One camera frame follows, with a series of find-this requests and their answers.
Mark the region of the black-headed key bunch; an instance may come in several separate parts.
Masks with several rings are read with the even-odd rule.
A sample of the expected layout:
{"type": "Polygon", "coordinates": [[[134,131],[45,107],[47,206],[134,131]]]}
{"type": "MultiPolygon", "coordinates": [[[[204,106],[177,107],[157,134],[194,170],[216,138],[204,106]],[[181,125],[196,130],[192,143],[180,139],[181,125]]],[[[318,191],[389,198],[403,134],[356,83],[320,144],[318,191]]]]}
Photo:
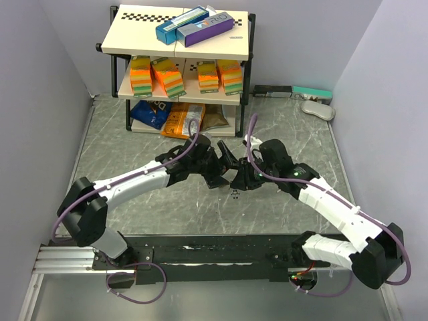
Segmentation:
{"type": "Polygon", "coordinates": [[[232,190],[232,192],[231,192],[231,196],[232,196],[232,198],[233,199],[238,199],[239,198],[239,196],[240,196],[240,193],[238,192],[238,190],[237,189],[234,189],[234,190],[232,190]]]}

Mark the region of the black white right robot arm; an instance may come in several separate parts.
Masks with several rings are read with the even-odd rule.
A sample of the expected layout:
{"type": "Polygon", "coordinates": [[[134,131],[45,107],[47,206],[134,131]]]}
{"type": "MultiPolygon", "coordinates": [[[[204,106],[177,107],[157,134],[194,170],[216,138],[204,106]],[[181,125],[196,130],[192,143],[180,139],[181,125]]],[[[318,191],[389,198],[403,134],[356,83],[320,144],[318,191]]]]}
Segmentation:
{"type": "Polygon", "coordinates": [[[253,190],[275,183],[279,190],[311,207],[330,222],[344,241],[313,231],[303,233],[292,244],[292,259],[299,266],[323,261],[346,268],[365,286],[379,289],[403,264],[403,230],[364,217],[360,209],[337,193],[313,168],[294,163],[278,139],[262,142],[246,136],[245,157],[239,160],[232,189],[253,190]]]}

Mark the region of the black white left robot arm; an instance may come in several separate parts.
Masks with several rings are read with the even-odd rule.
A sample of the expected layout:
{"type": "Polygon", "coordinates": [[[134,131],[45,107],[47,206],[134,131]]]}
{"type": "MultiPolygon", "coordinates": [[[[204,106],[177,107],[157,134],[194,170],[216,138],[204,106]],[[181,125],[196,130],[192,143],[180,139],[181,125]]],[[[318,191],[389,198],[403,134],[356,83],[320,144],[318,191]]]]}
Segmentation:
{"type": "Polygon", "coordinates": [[[183,145],[158,155],[143,167],[97,182],[82,177],[73,182],[58,211],[63,224],[79,247],[91,246],[116,268],[136,261],[136,254],[119,231],[107,226],[108,213],[144,193],[170,187],[191,174],[201,175],[210,189],[228,185],[223,175],[238,168],[238,160],[220,140],[221,154],[204,135],[192,135],[183,145]]]}

